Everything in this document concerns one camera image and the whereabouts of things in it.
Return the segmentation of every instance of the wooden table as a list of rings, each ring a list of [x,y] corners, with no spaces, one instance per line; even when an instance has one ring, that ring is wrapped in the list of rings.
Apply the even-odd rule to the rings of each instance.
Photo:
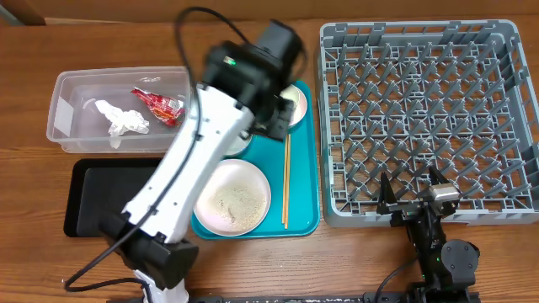
[[[539,18],[492,17],[511,18],[518,25],[539,88]],[[306,42],[311,58],[318,29],[325,22],[289,23]],[[265,25],[245,22],[239,28],[255,39]],[[184,32],[198,73],[211,45],[236,40],[222,24],[193,24]],[[140,295],[134,285],[75,295],[63,290],[62,280],[106,247],[102,239],[68,238],[62,231],[73,164],[98,156],[67,154],[49,142],[47,113],[61,72],[180,64],[167,24],[0,28],[1,302],[104,302]],[[311,88],[314,76],[310,60],[304,78]],[[318,124],[318,111],[313,112]],[[446,225],[445,229],[449,238],[480,247],[478,282],[472,290],[479,291],[484,302],[538,300],[539,225]],[[207,242],[190,233],[189,238],[200,245],[200,256],[187,278],[191,294],[196,295],[362,294],[374,291],[388,273],[413,256],[403,228],[339,229],[321,222],[309,237]],[[81,282],[125,276],[131,272],[114,255]],[[392,280],[387,290],[403,290],[407,282],[419,279],[418,268],[410,269]]]

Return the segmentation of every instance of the clear plastic bin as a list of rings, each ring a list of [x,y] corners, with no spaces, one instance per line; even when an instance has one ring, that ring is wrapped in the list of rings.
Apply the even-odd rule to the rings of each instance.
[[[127,67],[63,72],[52,94],[47,138],[66,152],[165,152],[179,125],[166,126],[136,95],[133,87],[189,101],[189,77],[179,66]],[[124,111],[136,110],[150,122],[149,132],[128,131],[120,146],[110,145],[108,121],[91,99],[106,100]]]

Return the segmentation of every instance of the red wrapper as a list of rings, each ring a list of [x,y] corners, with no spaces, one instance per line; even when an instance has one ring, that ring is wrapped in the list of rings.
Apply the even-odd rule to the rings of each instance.
[[[185,112],[184,102],[175,98],[150,93],[140,88],[134,88],[131,92],[144,101],[156,118],[168,126],[178,125],[178,117]]]

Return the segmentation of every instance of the gray plastic basket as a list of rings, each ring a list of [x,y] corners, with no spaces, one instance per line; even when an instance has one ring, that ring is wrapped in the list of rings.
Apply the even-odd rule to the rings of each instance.
[[[380,174],[417,203],[433,164],[463,192],[445,221],[539,220],[539,108],[510,21],[325,24],[317,85],[329,225],[389,225]]]

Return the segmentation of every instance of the teal tray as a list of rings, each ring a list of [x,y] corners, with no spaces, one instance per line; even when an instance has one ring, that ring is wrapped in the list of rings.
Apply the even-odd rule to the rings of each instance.
[[[191,217],[195,234],[206,240],[249,239],[261,237],[297,237],[311,234],[320,223],[317,149],[314,141],[311,90],[302,81],[295,84],[307,97],[307,113],[291,130],[291,175],[288,229],[281,223],[285,144],[255,136],[238,157],[251,162],[266,176],[271,187],[271,206],[264,221],[251,232],[239,237],[222,237],[205,229]]]

